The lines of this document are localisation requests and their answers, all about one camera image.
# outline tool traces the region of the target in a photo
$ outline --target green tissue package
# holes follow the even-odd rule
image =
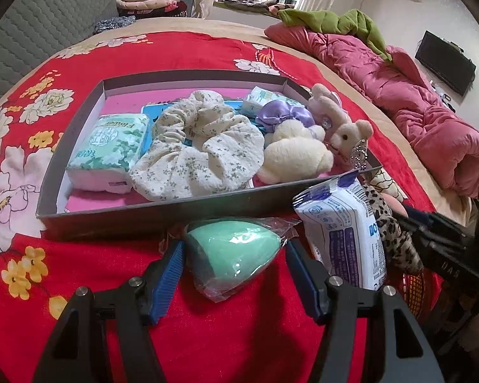
[[[259,275],[286,241],[298,220],[225,218],[191,223],[185,229],[195,287],[220,302]]]
[[[128,172],[140,158],[148,122],[144,114],[99,117],[66,167],[73,187],[89,192],[128,193],[132,187]]]

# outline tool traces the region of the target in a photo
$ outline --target purple satin scrunchie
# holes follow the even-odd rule
[[[305,128],[315,125],[314,118],[303,106],[292,106],[285,101],[276,99],[268,102],[257,113],[255,122],[264,126],[266,132],[273,133],[275,127],[288,119],[297,119]]]

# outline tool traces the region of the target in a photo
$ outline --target teddy bear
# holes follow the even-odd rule
[[[308,101],[314,121],[326,130],[325,143],[346,167],[362,168],[367,159],[367,140],[373,135],[369,121],[352,122],[341,100],[322,84],[315,84]]]
[[[333,154],[323,144],[322,126],[309,128],[297,119],[288,119],[275,127],[271,143],[264,150],[264,163],[257,172],[264,184],[305,180],[328,172]]]

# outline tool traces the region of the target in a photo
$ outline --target red floral bedspread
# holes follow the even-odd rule
[[[31,380],[55,318],[80,285],[118,286],[157,259],[154,239],[55,243],[41,238],[35,209],[58,141],[80,104],[105,78],[174,69],[232,69],[290,76],[308,88],[317,67],[284,52],[206,34],[166,32],[80,44],[43,65],[0,106],[0,367],[11,383]],[[345,96],[353,120],[365,113]],[[369,148],[416,208],[433,210],[397,147],[374,126]],[[222,303],[197,293],[188,274],[151,336],[170,383],[307,381],[322,329],[305,316],[283,255]],[[357,338],[363,342],[365,324]],[[109,332],[110,353],[118,344]],[[360,381],[356,346],[350,381]],[[113,361],[116,381],[124,381]]]

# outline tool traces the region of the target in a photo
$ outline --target leopard print fabric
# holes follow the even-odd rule
[[[405,273],[418,275],[424,265],[415,250],[412,237],[408,232],[401,230],[397,220],[392,217],[392,210],[383,200],[381,193],[377,192],[367,182],[363,182],[362,185],[378,225],[387,262],[400,268]]]

